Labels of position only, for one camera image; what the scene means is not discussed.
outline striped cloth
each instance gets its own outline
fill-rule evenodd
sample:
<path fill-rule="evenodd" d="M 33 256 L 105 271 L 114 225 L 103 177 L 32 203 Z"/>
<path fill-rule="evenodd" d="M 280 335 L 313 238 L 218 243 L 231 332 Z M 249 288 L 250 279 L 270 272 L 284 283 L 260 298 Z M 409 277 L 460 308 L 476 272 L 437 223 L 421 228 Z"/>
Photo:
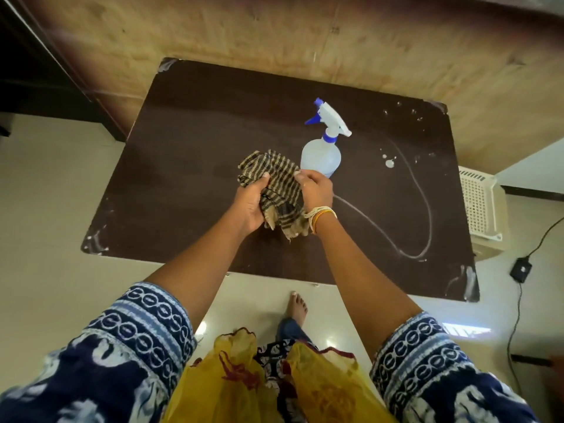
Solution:
<path fill-rule="evenodd" d="M 299 170 L 297 164 L 274 150 L 255 151 L 239 163 L 239 169 L 243 172 L 237 180 L 242 187 L 258 180 L 264 172 L 270 174 L 260 202 L 265 227 L 274 230 L 280 226 L 289 240 L 299 234 L 307 235 L 309 225 L 304 217 L 302 192 L 294 180 L 294 172 Z"/>

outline spray bottle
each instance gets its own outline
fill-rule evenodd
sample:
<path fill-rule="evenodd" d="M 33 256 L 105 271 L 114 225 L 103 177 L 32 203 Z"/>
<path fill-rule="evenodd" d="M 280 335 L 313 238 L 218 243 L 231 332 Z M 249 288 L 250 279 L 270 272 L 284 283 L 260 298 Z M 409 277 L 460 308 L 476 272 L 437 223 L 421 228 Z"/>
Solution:
<path fill-rule="evenodd" d="M 339 134 L 351 136 L 341 116 L 329 105 L 317 98 L 315 105 L 318 112 L 315 117 L 306 121 L 306 125 L 314 123 L 325 123 L 327 129 L 320 139 L 309 141 L 302 150 L 301 169 L 319 171 L 326 177 L 330 177 L 341 163 L 341 152 L 335 145 Z"/>

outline dark brown table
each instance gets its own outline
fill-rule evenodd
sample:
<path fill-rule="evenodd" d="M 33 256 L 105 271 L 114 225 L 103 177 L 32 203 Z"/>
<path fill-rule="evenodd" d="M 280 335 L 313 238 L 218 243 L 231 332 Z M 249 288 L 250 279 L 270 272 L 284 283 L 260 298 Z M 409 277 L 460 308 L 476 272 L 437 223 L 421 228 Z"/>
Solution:
<path fill-rule="evenodd" d="M 352 131 L 337 141 L 342 163 L 331 179 L 335 211 L 363 252 L 407 293 L 477 301 L 443 104 L 171 58 L 155 75 L 83 251 L 171 260 L 229 207 L 245 156 L 272 148 L 300 162 L 324 131 L 303 124 L 316 98 Z M 319 238 L 289 243 L 264 228 L 243 242 L 230 271 L 334 283 Z"/>

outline white spray head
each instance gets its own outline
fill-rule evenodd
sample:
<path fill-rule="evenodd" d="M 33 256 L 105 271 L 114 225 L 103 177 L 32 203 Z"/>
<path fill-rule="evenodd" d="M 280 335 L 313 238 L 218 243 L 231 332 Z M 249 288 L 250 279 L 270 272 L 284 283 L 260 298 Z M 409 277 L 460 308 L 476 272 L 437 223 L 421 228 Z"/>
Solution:
<path fill-rule="evenodd" d="M 315 105 L 318 107 L 318 112 L 315 117 L 306 121 L 306 125 L 325 123 L 327 125 L 327 129 L 325 130 L 325 134 L 323 134 L 323 139 L 330 143 L 335 142 L 339 134 L 351 136 L 352 132 L 333 107 L 319 98 L 315 100 Z"/>

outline bracelet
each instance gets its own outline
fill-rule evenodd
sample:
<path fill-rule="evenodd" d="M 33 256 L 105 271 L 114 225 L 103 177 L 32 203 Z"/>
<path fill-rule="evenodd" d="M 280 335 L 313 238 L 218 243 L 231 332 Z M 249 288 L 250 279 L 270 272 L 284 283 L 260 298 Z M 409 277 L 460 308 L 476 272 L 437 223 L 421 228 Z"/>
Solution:
<path fill-rule="evenodd" d="M 304 215 L 305 218 L 308 219 L 310 222 L 310 227 L 313 234 L 315 234 L 315 224 L 317 223 L 317 220 L 319 219 L 321 214 L 325 212 L 331 212 L 334 214 L 335 218 L 337 217 L 335 211 L 331 209 L 329 206 L 314 207 L 310 212 Z"/>

